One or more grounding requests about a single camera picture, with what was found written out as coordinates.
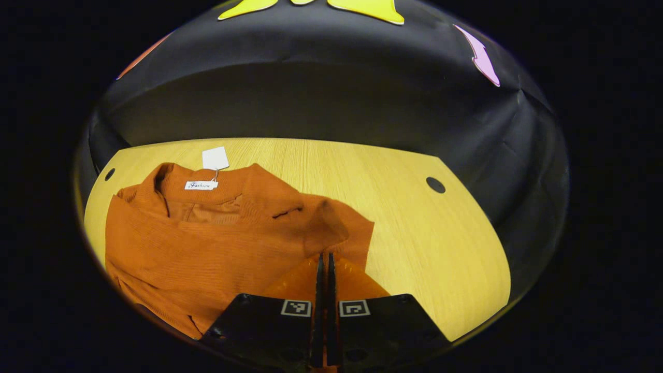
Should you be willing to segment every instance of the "wooden table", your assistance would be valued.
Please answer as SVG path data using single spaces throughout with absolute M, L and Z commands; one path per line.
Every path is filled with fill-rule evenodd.
M 111 196 L 143 182 L 163 162 L 201 169 L 202 151 L 220 146 L 227 170 L 258 163 L 300 192 L 338 199 L 374 221 L 366 273 L 390 294 L 415 296 L 449 340 L 507 304 L 511 277 L 504 249 L 479 205 L 439 158 L 332 141 L 203 139 L 120 150 L 102 170 L 85 211 L 85 229 L 102 266 Z M 428 177 L 446 191 L 430 188 Z

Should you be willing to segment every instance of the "ribbed knit fabric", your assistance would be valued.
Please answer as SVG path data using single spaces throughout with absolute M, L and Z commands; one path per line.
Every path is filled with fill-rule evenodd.
M 239 293 L 315 302 L 318 254 L 335 253 L 338 300 L 389 294 L 364 273 L 373 223 L 302 194 L 254 164 L 219 172 L 159 165 L 121 189 L 106 220 L 106 269 L 130 300 L 200 338 Z

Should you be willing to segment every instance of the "orange sweater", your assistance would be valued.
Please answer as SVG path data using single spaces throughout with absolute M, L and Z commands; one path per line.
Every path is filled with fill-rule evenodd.
M 318 254 L 336 258 L 338 300 L 389 294 L 364 273 L 373 223 L 302 194 L 259 165 L 219 172 L 159 165 L 113 196 L 106 268 L 130 300 L 200 338 L 239 293 L 315 303 Z

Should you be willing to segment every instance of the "table surface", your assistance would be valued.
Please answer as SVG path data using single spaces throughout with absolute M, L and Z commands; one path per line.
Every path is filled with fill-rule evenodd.
M 120 150 L 95 182 L 84 217 L 102 267 L 111 197 L 143 182 L 163 162 L 201 169 L 202 151 L 220 146 L 230 163 L 226 170 L 258 163 L 300 192 L 338 199 L 374 221 L 366 273 L 392 295 L 415 296 L 447 339 L 463 336 L 507 304 L 511 276 L 504 249 L 439 158 L 333 141 L 201 139 Z M 428 177 L 446 191 L 434 191 Z

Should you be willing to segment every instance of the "white price tag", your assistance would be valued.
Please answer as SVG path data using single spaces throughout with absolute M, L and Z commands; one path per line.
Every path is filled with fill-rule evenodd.
M 217 147 L 203 151 L 203 168 L 209 170 L 222 170 L 228 168 L 228 156 L 224 147 Z
M 216 181 L 187 181 L 184 190 L 212 190 L 218 186 Z

